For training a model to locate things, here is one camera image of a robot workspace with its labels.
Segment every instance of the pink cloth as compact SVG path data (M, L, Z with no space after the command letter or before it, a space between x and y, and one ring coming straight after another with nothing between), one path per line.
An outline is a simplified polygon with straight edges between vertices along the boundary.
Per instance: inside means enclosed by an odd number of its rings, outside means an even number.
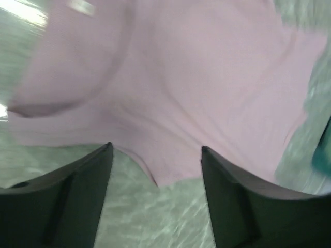
M9 107L25 145L112 142L158 184L201 176L200 149L274 181L322 34L271 0L56 0Z

